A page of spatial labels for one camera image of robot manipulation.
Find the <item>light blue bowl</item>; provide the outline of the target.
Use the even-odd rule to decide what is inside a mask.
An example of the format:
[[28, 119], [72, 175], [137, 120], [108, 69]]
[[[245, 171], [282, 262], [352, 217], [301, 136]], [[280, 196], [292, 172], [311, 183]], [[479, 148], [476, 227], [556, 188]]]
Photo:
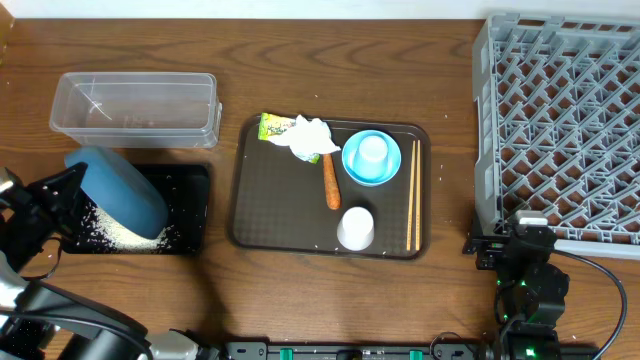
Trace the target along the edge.
[[[368, 135], [381, 136], [387, 143], [388, 155], [384, 163], [384, 171], [377, 177], [362, 177], [353, 167], [358, 145]], [[359, 185], [376, 187], [391, 180], [399, 171], [402, 154], [397, 142], [388, 134], [378, 130], [363, 130], [349, 137], [344, 144], [341, 155], [342, 165], [346, 173]]]

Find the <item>light blue cup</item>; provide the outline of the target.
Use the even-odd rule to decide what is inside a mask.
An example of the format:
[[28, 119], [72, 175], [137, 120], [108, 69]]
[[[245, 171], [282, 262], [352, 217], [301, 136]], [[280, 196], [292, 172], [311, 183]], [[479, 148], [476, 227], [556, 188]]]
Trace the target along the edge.
[[362, 177], [377, 177], [384, 171], [387, 155], [386, 141], [381, 136], [368, 135], [358, 145], [353, 167]]

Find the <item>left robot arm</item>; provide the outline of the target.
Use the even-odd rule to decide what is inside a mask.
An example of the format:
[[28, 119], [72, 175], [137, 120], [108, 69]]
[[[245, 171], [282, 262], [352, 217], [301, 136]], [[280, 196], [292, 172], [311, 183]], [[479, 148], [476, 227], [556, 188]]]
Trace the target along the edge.
[[23, 185], [1, 171], [1, 356], [42, 359], [59, 329], [72, 337], [63, 359], [220, 359], [223, 351], [192, 333], [170, 330], [155, 338], [129, 316], [90, 299], [23, 277], [21, 270], [49, 240], [64, 242], [78, 227], [76, 216], [87, 164]]

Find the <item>dark blue plate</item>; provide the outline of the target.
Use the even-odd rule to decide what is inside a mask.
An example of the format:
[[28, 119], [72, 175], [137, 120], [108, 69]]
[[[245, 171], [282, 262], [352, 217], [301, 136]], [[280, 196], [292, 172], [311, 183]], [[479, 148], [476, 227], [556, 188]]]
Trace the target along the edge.
[[108, 148], [86, 146], [67, 154], [67, 168], [87, 166], [81, 189], [132, 233], [154, 239], [166, 226], [168, 207], [160, 192], [125, 158]]

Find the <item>white pink cup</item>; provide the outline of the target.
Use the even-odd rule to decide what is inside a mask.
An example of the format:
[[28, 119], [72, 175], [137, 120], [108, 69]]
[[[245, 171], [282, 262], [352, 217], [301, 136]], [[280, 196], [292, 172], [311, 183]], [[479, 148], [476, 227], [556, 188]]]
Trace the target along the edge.
[[337, 227], [340, 244], [351, 251], [362, 251], [374, 238], [374, 219], [363, 207], [352, 207], [342, 216]]

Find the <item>white rice pile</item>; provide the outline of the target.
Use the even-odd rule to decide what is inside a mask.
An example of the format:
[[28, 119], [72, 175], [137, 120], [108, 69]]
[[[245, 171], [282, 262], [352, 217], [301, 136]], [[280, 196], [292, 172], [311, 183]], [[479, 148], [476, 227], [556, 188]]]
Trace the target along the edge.
[[158, 253], [170, 249], [176, 237], [173, 224], [165, 226], [154, 239], [147, 239], [128, 230], [96, 205], [86, 206], [81, 220], [80, 239], [98, 251], [115, 253]]

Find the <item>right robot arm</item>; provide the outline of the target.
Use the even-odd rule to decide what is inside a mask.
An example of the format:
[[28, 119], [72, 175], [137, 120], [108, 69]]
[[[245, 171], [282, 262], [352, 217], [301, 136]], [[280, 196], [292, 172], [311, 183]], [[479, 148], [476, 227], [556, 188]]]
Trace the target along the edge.
[[525, 211], [502, 235], [485, 234], [475, 215], [463, 252], [479, 270], [497, 275], [493, 300], [498, 330], [477, 359], [560, 359], [555, 331], [565, 311], [570, 278], [549, 262], [557, 236], [541, 216]]

